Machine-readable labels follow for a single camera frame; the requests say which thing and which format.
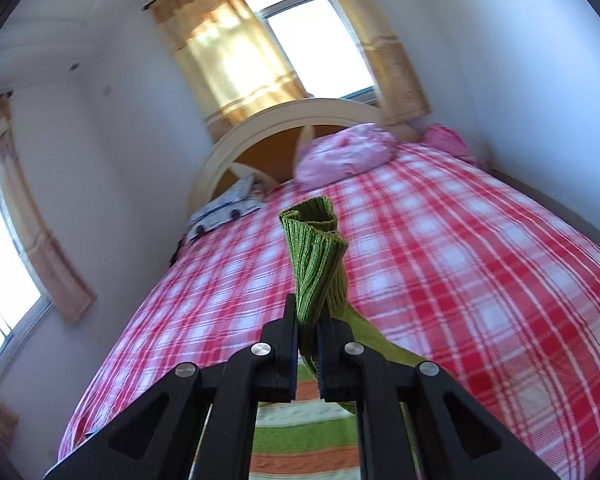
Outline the green striped knit sweater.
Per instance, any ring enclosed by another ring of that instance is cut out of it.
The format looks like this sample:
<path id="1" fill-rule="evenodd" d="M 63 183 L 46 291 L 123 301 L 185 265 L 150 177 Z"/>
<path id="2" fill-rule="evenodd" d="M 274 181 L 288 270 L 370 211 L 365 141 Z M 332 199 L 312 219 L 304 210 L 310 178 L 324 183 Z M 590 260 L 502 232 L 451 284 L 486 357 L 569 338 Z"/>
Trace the green striped knit sweater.
<path id="1" fill-rule="evenodd" d="M 329 198 L 304 200 L 279 215 L 292 270 L 299 323 L 301 399 L 259 406 L 251 479 L 358 479 L 358 428 L 351 403 L 326 403 L 317 393 L 317 321 L 323 313 L 350 325 L 354 339 L 391 362 L 415 366 L 424 358 L 394 344 L 348 300 L 342 263 L 348 242 L 338 232 Z"/>

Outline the folded grey white clothes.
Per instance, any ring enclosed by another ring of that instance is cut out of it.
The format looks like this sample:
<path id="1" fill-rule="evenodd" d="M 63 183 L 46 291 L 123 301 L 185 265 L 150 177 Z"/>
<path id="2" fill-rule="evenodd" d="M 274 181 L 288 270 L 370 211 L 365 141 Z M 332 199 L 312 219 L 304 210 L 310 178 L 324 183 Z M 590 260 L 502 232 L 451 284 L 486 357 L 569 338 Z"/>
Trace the folded grey white clothes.
<path id="1" fill-rule="evenodd" d="M 260 209 L 264 196 L 264 184 L 259 177 L 247 174 L 240 178 L 219 197 L 189 216 L 186 243 Z"/>

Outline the yellow side window curtain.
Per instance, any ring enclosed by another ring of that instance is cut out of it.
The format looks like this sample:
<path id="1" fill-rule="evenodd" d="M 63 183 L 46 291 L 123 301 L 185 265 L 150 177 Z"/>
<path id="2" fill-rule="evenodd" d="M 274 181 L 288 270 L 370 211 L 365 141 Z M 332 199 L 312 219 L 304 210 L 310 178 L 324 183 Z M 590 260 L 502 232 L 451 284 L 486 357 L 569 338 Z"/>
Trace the yellow side window curtain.
<path id="1" fill-rule="evenodd" d="M 0 187 L 10 221 L 33 271 L 64 320 L 73 324 L 97 295 L 45 222 L 20 162 L 9 97 L 0 96 Z"/>

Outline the red plaid bed sheet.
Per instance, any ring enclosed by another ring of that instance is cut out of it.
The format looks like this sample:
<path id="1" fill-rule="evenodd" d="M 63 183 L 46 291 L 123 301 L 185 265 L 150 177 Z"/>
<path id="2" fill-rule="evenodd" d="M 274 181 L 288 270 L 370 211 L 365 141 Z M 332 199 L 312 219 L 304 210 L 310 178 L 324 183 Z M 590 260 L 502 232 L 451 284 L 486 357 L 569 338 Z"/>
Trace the red plaid bed sheet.
<path id="1" fill-rule="evenodd" d="M 533 200 L 447 154 L 403 144 L 392 162 L 325 188 L 349 247 L 353 307 L 438 362 L 560 478 L 600 462 L 600 248 Z M 174 365 L 210 366 L 255 342 L 294 289 L 279 214 L 263 207 L 184 246 L 87 387 L 67 456 Z"/>

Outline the side window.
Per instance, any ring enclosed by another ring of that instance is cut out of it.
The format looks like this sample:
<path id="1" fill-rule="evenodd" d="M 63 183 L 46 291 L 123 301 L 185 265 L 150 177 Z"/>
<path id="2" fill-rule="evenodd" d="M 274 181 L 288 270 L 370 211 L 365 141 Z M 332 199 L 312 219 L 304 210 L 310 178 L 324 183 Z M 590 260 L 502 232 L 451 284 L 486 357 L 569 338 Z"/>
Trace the side window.
<path id="1" fill-rule="evenodd" d="M 51 306 L 16 237 L 0 189 L 0 380 Z"/>

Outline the small pink cloth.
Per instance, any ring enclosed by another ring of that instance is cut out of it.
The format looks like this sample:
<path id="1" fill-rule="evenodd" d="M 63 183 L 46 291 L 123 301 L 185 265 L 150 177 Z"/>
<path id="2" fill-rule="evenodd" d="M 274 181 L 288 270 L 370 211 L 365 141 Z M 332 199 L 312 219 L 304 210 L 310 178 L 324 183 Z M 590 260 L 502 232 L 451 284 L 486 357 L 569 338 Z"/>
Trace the small pink cloth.
<path id="1" fill-rule="evenodd" d="M 422 135 L 422 143 L 428 148 L 451 156 L 470 159 L 470 151 L 464 139 L 455 131 L 440 124 L 429 125 Z"/>

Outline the pink pillow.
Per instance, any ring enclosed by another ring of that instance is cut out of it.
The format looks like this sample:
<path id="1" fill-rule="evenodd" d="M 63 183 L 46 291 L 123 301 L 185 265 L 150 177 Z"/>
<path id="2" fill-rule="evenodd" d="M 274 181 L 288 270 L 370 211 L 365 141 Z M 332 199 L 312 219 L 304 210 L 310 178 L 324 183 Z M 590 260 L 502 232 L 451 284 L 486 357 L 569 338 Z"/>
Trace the pink pillow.
<path id="1" fill-rule="evenodd" d="M 361 124 L 320 136 L 299 148 L 294 180 L 302 191 L 330 185 L 388 164 L 399 140 L 375 124 Z"/>

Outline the cream arched wooden headboard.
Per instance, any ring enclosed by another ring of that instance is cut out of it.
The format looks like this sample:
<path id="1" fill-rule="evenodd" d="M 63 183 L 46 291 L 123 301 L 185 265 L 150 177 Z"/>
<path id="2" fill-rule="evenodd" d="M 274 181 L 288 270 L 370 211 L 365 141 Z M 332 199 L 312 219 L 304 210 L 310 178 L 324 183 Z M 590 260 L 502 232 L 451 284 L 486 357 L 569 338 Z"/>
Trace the cream arched wooden headboard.
<path id="1" fill-rule="evenodd" d="M 192 214 L 250 172 L 276 188 L 292 177 L 298 148 L 369 122 L 382 124 L 379 107 L 343 99 L 291 101 L 255 114 L 214 144 L 189 193 L 187 211 Z"/>

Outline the yellow curtain right panel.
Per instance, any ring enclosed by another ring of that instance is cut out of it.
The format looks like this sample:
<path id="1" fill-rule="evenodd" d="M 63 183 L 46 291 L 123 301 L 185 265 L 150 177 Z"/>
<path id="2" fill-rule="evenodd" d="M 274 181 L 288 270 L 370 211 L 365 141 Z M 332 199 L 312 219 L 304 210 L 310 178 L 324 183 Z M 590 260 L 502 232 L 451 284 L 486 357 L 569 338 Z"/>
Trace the yellow curtain right panel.
<path id="1" fill-rule="evenodd" d="M 429 114 L 431 108 L 411 60 L 376 1 L 336 1 L 374 77 L 385 123 L 402 124 Z"/>

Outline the yellow curtain panel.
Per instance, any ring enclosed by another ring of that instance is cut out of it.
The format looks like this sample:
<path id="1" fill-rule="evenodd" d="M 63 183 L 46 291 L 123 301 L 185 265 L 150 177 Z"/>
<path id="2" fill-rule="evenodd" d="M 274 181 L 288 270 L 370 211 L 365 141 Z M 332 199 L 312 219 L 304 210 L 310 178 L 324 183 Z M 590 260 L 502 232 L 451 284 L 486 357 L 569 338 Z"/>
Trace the yellow curtain panel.
<path id="1" fill-rule="evenodd" d="M 431 108 L 411 60 L 376 1 L 336 1 L 374 77 L 385 123 L 402 124 L 429 114 Z"/>
<path id="2" fill-rule="evenodd" d="M 214 142 L 261 110 L 309 96 L 245 0 L 155 0 L 149 10 Z"/>

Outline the yellow curtain left panel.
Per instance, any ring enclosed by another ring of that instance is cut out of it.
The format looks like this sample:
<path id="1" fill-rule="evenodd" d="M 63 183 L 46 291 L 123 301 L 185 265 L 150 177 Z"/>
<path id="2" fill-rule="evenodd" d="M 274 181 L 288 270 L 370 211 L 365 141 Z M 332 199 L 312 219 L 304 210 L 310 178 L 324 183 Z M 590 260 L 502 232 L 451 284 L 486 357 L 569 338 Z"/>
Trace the yellow curtain left panel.
<path id="1" fill-rule="evenodd" d="M 155 0 L 149 10 L 214 142 L 261 110 L 309 96 L 245 0 Z"/>

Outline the bright window behind bed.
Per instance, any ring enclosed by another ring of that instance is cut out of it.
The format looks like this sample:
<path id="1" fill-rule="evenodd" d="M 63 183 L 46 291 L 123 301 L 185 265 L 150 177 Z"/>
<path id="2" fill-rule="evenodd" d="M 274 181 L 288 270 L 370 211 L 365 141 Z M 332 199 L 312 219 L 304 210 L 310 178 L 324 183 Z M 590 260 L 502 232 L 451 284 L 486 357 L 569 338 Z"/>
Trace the bright window behind bed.
<path id="1" fill-rule="evenodd" d="M 309 96 L 375 104 L 375 81 L 336 0 L 246 0 Z"/>

